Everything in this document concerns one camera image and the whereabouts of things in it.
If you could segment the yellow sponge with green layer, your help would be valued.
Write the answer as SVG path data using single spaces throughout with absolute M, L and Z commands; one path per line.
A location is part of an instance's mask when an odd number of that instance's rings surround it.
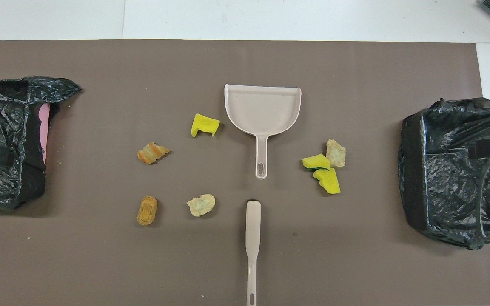
M 332 168 L 329 159 L 323 154 L 303 158 L 302 165 L 310 172 L 315 172 L 319 169 L 329 170 Z

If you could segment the orange striped bread piece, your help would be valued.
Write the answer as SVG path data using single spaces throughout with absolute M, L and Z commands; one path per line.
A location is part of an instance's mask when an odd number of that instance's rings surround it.
M 162 158 L 167 153 L 171 151 L 161 145 L 157 145 L 153 141 L 149 142 L 144 148 L 138 151 L 137 157 L 144 164 L 153 164 L 158 159 Z

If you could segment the brown bread bun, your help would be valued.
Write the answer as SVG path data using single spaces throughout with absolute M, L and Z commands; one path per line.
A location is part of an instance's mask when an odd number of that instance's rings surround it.
M 145 196 L 140 202 L 137 222 L 140 225 L 150 225 L 154 222 L 157 213 L 158 201 L 153 196 Z

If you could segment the beige brush with black bristles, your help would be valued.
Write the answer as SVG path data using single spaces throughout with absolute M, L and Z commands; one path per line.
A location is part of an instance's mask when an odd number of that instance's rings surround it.
M 257 257 L 260 252 L 261 203 L 249 200 L 246 205 L 245 250 L 247 254 L 247 306 L 257 306 Z

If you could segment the pale ridged bread chunk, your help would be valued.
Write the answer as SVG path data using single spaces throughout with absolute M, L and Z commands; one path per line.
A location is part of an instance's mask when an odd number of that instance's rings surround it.
M 342 169 L 346 165 L 346 148 L 333 138 L 329 138 L 325 145 L 325 157 L 329 160 L 330 166 L 336 170 Z

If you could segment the black plastic bin bag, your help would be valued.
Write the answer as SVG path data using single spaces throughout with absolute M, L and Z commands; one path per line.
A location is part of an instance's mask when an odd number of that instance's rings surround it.
M 470 250 L 490 244 L 490 158 L 474 144 L 490 138 L 490 99 L 445 100 L 406 117 L 398 152 L 408 224 Z

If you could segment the notched yellow sponge piece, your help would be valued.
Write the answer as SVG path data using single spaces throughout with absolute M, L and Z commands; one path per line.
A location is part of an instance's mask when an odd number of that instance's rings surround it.
M 196 113 L 193 118 L 191 135 L 196 138 L 198 132 L 210 133 L 212 137 L 216 134 L 220 126 L 220 121 L 218 119 L 203 116 L 202 114 Z

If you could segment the brown table mat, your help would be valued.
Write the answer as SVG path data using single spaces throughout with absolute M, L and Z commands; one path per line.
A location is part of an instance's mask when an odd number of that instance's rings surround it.
M 46 193 L 0 211 L 0 305 L 244 306 L 245 207 L 261 207 L 258 304 L 490 304 L 490 245 L 470 251 L 407 222 L 402 120 L 440 98 L 482 96 L 472 43 L 215 40 L 0 41 L 0 79 L 82 88 L 52 122 Z M 228 118 L 225 85 L 298 87 L 301 111 L 268 139 Z M 214 137 L 191 135 L 196 113 Z M 346 148 L 328 194 L 302 165 Z M 153 141 L 171 152 L 137 157 Z M 194 217 L 186 204 L 212 194 Z M 145 196 L 158 201 L 137 222 Z

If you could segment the pink bin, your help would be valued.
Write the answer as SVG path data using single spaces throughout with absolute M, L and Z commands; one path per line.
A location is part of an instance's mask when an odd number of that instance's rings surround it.
M 39 138 L 41 144 L 41 152 L 43 163 L 46 163 L 46 149 L 47 149 L 47 141 L 48 141 L 48 131 L 49 131 L 49 118 L 50 118 L 50 104 L 44 103 L 39 108 L 38 118 L 40 120 L 40 131 Z

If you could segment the beige plastic dustpan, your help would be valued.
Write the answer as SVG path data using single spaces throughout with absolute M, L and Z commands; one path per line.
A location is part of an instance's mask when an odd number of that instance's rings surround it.
M 298 87 L 225 85 L 224 106 L 230 122 L 256 139 L 255 176 L 267 178 L 268 139 L 290 129 L 301 111 Z

